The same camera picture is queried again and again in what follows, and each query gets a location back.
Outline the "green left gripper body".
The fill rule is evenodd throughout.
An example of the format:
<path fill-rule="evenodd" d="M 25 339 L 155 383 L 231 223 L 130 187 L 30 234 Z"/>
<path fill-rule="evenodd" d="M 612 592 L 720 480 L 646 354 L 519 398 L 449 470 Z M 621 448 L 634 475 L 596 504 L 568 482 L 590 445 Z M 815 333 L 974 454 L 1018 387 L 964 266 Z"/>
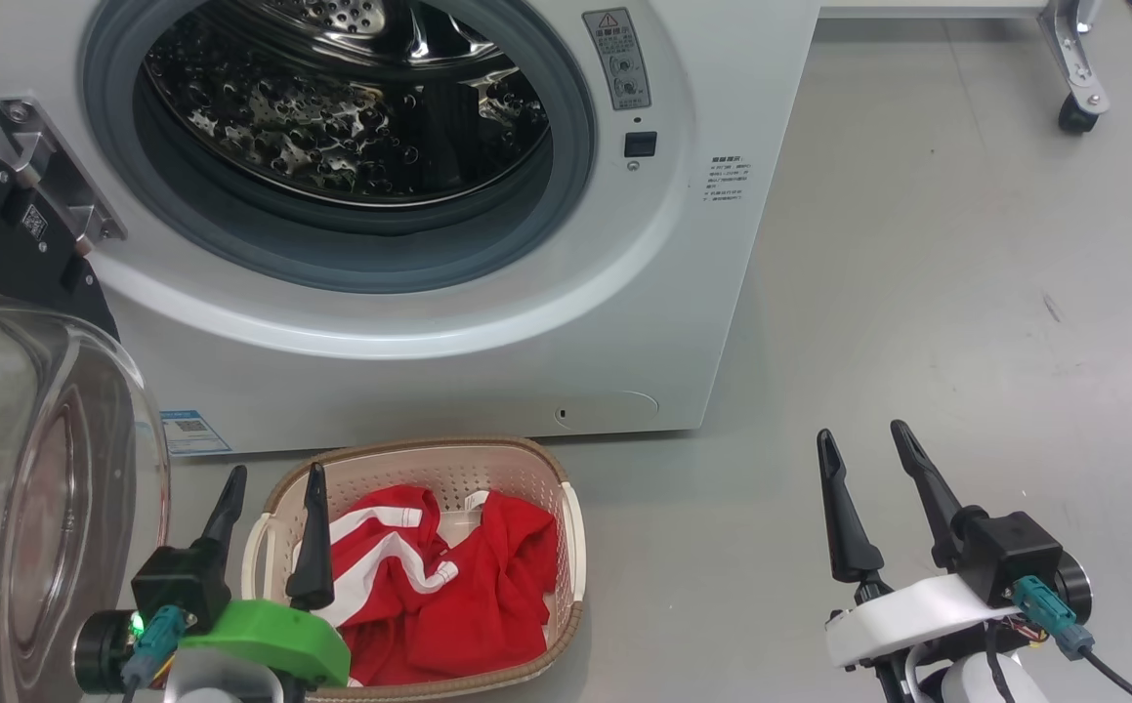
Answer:
<path fill-rule="evenodd" d="M 351 652 L 346 642 L 311 611 L 271 600 L 234 600 L 203 635 L 186 635 L 179 650 L 214 649 L 266 666 L 315 688 L 346 688 Z"/>

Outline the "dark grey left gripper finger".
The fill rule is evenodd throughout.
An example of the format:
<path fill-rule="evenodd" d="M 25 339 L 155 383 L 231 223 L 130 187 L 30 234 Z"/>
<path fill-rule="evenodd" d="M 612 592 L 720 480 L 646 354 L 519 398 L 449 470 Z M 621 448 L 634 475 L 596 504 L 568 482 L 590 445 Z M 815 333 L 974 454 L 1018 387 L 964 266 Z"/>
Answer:
<path fill-rule="evenodd" d="M 196 565 L 201 578 L 221 578 L 226 573 L 228 555 L 235 522 L 241 517 L 247 491 L 247 468 L 231 468 L 226 485 L 211 516 L 196 538 Z"/>
<path fill-rule="evenodd" d="M 320 463 L 310 468 L 305 508 L 305 530 L 285 595 L 293 609 L 319 611 L 333 605 L 335 598 L 327 475 Z"/>

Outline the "grey warning sticker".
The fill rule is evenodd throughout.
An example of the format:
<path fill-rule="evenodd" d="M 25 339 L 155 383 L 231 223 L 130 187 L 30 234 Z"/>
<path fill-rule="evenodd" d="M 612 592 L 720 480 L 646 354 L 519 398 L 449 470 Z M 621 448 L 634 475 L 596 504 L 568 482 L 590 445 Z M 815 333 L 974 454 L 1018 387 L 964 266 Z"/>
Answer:
<path fill-rule="evenodd" d="M 648 69 L 638 34 L 627 8 L 610 8 L 583 12 L 608 86 L 611 108 L 616 111 L 650 108 Z"/>

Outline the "round dark glass washer door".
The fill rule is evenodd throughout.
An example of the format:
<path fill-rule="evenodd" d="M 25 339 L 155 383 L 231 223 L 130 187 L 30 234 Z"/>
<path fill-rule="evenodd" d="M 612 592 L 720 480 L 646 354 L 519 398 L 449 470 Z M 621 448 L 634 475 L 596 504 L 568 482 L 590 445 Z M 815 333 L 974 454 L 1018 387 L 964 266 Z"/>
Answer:
<path fill-rule="evenodd" d="M 168 525 L 151 408 L 91 263 L 0 160 L 0 703 L 123 693 Z"/>

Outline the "grey wheeled stand leg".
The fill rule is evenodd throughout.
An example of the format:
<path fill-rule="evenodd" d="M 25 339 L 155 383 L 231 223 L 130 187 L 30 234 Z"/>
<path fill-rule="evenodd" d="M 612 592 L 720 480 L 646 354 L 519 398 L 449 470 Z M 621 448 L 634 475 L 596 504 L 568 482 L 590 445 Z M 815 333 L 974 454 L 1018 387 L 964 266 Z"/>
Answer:
<path fill-rule="evenodd" d="M 1092 132 L 1110 110 L 1109 95 L 1084 52 L 1103 0 L 821 0 L 826 20 L 1000 20 L 1035 19 L 1046 37 L 1069 94 L 1060 108 L 1062 132 Z"/>

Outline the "cream perforated laundry basket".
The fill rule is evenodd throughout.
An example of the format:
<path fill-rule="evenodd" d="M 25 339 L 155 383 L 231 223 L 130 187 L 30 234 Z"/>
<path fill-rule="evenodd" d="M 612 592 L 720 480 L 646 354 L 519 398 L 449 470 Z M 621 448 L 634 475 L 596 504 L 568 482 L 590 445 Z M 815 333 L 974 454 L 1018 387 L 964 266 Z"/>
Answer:
<path fill-rule="evenodd" d="M 546 595 L 549 621 L 546 653 L 528 663 L 453 680 L 395 686 L 320 688 L 308 703 L 409 703 L 460 697 L 531 680 L 561 655 L 582 620 L 585 593 L 585 533 L 577 494 L 560 463 L 535 443 L 520 437 L 445 437 L 327 451 L 306 460 L 273 489 L 252 528 L 241 565 L 241 594 L 285 600 L 305 530 L 308 469 L 320 463 L 327 475 L 331 524 L 365 495 L 395 485 L 431 490 L 443 512 L 446 542 L 458 543 L 478 524 L 469 501 L 481 491 L 499 491 L 542 508 L 558 529 L 557 584 Z"/>

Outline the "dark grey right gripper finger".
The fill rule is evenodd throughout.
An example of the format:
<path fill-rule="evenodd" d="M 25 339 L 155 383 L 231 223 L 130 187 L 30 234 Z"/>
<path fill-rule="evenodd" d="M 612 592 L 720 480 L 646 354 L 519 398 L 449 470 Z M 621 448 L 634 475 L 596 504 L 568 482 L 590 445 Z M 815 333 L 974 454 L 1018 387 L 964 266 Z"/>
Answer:
<path fill-rule="evenodd" d="M 915 488 L 921 498 L 924 516 L 927 518 L 933 539 L 932 560 L 940 569 L 957 571 L 960 545 L 952 530 L 952 521 L 962 508 L 962 504 L 949 488 L 910 426 L 904 420 L 892 420 L 890 429 L 904 474 L 912 477 Z"/>
<path fill-rule="evenodd" d="M 884 560 L 866 537 L 846 485 L 844 460 L 829 429 L 818 431 L 817 453 L 830 574 L 841 583 L 877 583 Z"/>

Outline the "metal door hinge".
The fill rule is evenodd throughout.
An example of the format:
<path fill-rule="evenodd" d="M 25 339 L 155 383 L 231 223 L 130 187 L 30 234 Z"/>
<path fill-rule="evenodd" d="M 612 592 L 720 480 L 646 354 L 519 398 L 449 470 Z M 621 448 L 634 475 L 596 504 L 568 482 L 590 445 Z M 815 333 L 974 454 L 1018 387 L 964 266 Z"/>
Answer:
<path fill-rule="evenodd" d="M 38 100 L 0 98 L 0 129 L 15 151 L 16 183 L 43 197 L 83 257 L 108 240 L 127 240 L 122 218 Z"/>

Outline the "blue energy label sticker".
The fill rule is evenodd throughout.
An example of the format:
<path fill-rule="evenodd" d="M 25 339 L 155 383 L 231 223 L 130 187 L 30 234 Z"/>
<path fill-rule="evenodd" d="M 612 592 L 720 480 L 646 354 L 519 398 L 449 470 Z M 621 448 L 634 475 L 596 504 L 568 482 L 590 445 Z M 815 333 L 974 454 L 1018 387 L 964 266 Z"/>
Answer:
<path fill-rule="evenodd" d="M 160 411 L 158 417 L 165 434 L 165 445 L 173 457 L 208 457 L 233 451 L 199 411 Z"/>

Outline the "red and white garment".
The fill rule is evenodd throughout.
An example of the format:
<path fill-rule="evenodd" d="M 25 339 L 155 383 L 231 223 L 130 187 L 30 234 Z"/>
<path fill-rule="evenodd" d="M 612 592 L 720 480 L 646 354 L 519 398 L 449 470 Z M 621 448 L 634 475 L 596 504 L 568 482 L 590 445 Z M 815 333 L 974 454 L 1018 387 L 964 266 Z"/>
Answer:
<path fill-rule="evenodd" d="M 335 597 L 319 617 L 350 650 L 352 688 L 466 678 L 546 653 L 556 520 L 499 491 L 469 506 L 478 524 L 455 545 L 422 486 L 370 492 L 332 521 Z"/>

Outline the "white washing machine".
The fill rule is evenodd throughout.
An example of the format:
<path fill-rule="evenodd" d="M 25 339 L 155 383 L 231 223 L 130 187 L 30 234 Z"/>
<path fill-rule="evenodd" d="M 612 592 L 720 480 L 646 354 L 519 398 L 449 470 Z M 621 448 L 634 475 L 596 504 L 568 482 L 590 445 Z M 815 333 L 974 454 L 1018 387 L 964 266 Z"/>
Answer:
<path fill-rule="evenodd" d="M 650 108 L 614 110 L 582 18 L 619 6 Z M 820 8 L 0 0 L 0 98 L 38 100 L 122 218 L 84 257 L 115 335 L 230 454 L 674 432 Z"/>

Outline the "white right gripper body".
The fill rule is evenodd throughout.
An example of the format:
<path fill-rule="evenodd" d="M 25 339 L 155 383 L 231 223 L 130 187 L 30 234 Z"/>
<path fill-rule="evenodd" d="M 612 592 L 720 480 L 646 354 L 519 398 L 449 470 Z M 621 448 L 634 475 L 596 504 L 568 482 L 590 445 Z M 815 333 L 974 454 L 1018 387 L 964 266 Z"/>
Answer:
<path fill-rule="evenodd" d="M 985 636 L 978 626 L 1018 612 L 1007 601 L 990 608 L 959 575 L 923 578 L 830 618 L 825 623 L 827 660 L 834 668 L 860 666 L 923 645 L 919 666 L 941 660 L 954 663 L 984 651 Z"/>

